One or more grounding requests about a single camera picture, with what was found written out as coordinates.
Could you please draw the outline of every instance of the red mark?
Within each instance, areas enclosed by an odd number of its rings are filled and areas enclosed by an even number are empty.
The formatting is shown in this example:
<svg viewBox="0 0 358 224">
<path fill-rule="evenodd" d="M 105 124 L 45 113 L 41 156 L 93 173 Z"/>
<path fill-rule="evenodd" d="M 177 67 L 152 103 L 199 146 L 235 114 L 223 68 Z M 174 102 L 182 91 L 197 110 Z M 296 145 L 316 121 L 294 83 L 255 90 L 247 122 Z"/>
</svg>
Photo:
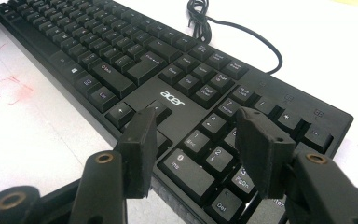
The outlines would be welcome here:
<svg viewBox="0 0 358 224">
<path fill-rule="evenodd" d="M 6 44 L 6 43 L 5 43 Z M 0 47 L 0 49 L 2 48 L 2 47 L 4 47 L 5 46 L 5 44 L 3 44 L 1 47 Z"/>
<path fill-rule="evenodd" d="M 9 105 L 31 96 L 33 89 L 20 83 L 15 77 L 8 77 L 0 81 L 0 99 Z"/>
</svg>

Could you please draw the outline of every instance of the shift key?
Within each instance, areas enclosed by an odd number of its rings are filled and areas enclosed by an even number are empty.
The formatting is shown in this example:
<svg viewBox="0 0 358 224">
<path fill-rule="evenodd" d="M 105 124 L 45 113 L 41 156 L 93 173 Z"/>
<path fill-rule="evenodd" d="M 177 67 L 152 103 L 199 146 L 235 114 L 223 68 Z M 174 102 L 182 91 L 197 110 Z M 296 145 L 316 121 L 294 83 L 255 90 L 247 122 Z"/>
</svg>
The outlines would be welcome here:
<svg viewBox="0 0 358 224">
<path fill-rule="evenodd" d="M 162 163 L 161 170 L 198 204 L 213 192 L 214 178 L 179 148 Z"/>
<path fill-rule="evenodd" d="M 108 63 L 102 62 L 95 65 L 95 67 L 92 68 L 91 73 L 120 99 L 123 99 L 136 89 L 133 82 L 127 77 L 124 77 L 124 75 Z"/>
</svg>

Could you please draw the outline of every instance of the keyboard frame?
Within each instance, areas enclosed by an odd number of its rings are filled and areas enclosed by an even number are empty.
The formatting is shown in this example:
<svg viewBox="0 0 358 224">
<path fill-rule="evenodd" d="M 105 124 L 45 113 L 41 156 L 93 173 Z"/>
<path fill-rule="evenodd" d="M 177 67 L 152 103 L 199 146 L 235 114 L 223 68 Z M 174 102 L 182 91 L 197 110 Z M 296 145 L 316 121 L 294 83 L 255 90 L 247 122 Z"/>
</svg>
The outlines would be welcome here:
<svg viewBox="0 0 358 224">
<path fill-rule="evenodd" d="M 98 109 L 96 109 L 95 106 L 92 105 L 88 99 L 86 99 L 67 79 L 65 79 L 65 77 L 61 76 L 60 72 L 54 66 L 52 66 L 49 63 L 49 61 L 38 52 L 38 50 L 36 50 L 30 43 L 28 43 L 28 41 L 26 39 L 22 38 L 22 36 L 15 29 L 13 29 L 9 23 L 7 23 L 1 17 L 0 17 L 0 22 L 7 30 L 9 30 L 9 32 L 15 37 L 15 39 L 17 41 L 19 41 L 26 48 L 26 50 L 28 50 L 60 82 L 60 84 L 63 86 L 63 88 L 66 89 L 67 91 L 69 91 L 70 94 L 73 95 L 76 98 L 76 100 L 79 103 L 81 103 L 91 113 L 91 115 L 94 118 L 96 118 L 104 126 L 104 128 L 109 133 L 111 133 L 116 139 L 118 139 L 122 135 L 122 133 L 105 117 L 106 113 L 101 114 L 101 112 L 98 111 Z M 246 65 L 248 66 L 249 71 L 245 74 L 245 76 L 242 77 L 240 80 L 234 80 L 235 84 L 229 89 L 229 91 L 227 91 L 224 95 L 222 95 L 222 97 L 215 104 L 213 104 L 213 106 L 211 106 L 211 108 L 205 109 L 203 111 L 203 114 L 200 115 L 201 117 L 205 118 L 207 115 L 212 113 L 215 110 L 216 106 L 220 105 L 220 103 L 223 102 L 227 98 L 227 96 L 230 95 L 230 93 L 235 88 L 237 88 L 239 86 L 240 81 L 242 79 L 245 79 L 245 77 L 255 76 L 258 78 L 258 80 L 265 79 L 268 81 L 268 85 L 273 85 L 274 83 L 278 83 L 278 84 L 282 83 L 283 85 L 288 85 L 288 84 L 280 81 L 276 77 L 269 76 L 269 75 L 265 74 L 264 72 L 252 67 L 249 64 L 246 64 Z M 158 78 L 157 76 L 154 76 L 154 77 L 150 78 L 147 82 L 151 82 L 151 81 L 153 81 L 153 79 L 157 79 L 157 78 Z M 260 83 L 255 83 L 254 85 L 263 86 L 266 83 L 260 82 Z M 295 87 L 292 87 L 291 90 L 299 91 Z M 317 103 L 324 103 L 324 102 L 320 101 L 319 99 L 316 99 L 315 97 L 313 97 L 303 91 L 301 91 L 301 92 L 303 93 L 303 95 L 300 96 L 300 98 L 306 97 L 306 98 L 308 98 L 308 100 L 314 100 Z M 125 97 L 121 101 L 127 101 L 129 98 L 131 98 L 131 95 Z M 339 148 L 340 143 L 342 142 L 342 140 L 345 136 L 345 133 L 348 131 L 348 129 L 351 126 L 353 117 L 351 115 L 333 107 L 333 106 L 331 106 L 331 109 L 340 111 L 342 113 L 342 115 L 346 116 L 346 118 L 344 118 L 344 119 L 347 121 L 347 122 L 343 122 L 346 125 L 340 126 L 340 128 L 339 128 L 341 130 L 341 132 L 344 134 L 340 134 L 339 138 L 335 137 L 333 139 L 333 142 L 331 142 L 330 147 L 325 151 L 325 155 L 333 158 Z M 198 123 L 195 123 L 193 125 L 193 127 L 190 128 L 190 130 L 193 130 L 198 125 L 199 125 Z M 202 208 L 200 208 L 187 194 L 185 194 L 175 183 L 172 182 L 172 180 L 170 180 L 158 168 L 158 164 L 162 160 L 164 160 L 164 158 L 169 153 L 171 153 L 171 151 L 173 149 L 175 149 L 178 144 L 180 144 L 180 142 L 183 140 L 184 137 L 186 137 L 186 136 L 180 135 L 180 136 L 176 136 L 176 138 L 170 138 L 170 140 L 172 141 L 172 145 L 157 159 L 157 162 L 156 162 L 156 164 L 154 166 L 154 170 L 153 170 L 154 171 L 153 172 L 153 180 L 152 180 L 153 190 L 173 210 L 175 210 L 175 212 L 183 220 L 187 220 L 187 221 L 194 222 L 194 223 L 197 223 L 197 222 L 216 223 Z M 70 197 L 75 198 L 74 192 L 76 192 L 76 191 L 74 191 L 74 190 L 76 189 L 77 185 L 78 185 L 78 180 L 69 184 L 68 186 L 62 187 L 61 189 L 57 189 L 56 191 L 43 197 L 42 201 L 46 204 L 49 204 L 54 200 L 58 200 L 58 201 L 60 201 L 59 204 L 62 207 L 66 207 L 66 209 L 64 209 L 64 211 L 70 212 L 70 206 L 68 206 L 68 203 L 70 203 L 70 202 L 67 201 L 67 199 L 62 200 L 62 198 L 64 198 L 64 197 L 62 197 L 62 195 L 67 195 L 67 196 L 70 195 L 69 198 Z"/>
</svg>

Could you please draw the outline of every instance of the arrow key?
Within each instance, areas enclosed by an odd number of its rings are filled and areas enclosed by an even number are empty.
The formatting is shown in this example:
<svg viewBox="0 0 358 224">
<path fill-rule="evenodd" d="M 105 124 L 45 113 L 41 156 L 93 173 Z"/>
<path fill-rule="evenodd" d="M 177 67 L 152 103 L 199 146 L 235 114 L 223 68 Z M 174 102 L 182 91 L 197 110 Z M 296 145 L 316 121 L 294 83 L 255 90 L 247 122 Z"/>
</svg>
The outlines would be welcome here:
<svg viewBox="0 0 358 224">
<path fill-rule="evenodd" d="M 109 121 L 112 122 L 118 129 L 120 129 L 132 119 L 134 114 L 135 111 L 126 103 L 122 102 L 113 107 L 106 114 L 106 118 L 109 119 Z"/>
</svg>

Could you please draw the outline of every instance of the screw hole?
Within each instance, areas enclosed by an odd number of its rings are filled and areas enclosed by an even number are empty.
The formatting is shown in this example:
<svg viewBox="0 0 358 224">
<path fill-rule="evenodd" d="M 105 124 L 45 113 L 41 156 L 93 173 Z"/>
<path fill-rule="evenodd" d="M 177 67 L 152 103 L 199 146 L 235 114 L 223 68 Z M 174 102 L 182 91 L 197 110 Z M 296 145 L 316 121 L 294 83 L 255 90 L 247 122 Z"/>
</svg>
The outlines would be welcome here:
<svg viewBox="0 0 358 224">
<path fill-rule="evenodd" d="M 110 162 L 112 159 L 113 159 L 113 155 L 109 153 L 103 153 L 98 155 L 97 158 L 95 158 L 95 161 L 102 164 L 102 163 Z"/>
<path fill-rule="evenodd" d="M 27 198 L 24 192 L 12 192 L 0 199 L 0 210 L 7 210 L 21 204 Z"/>
</svg>

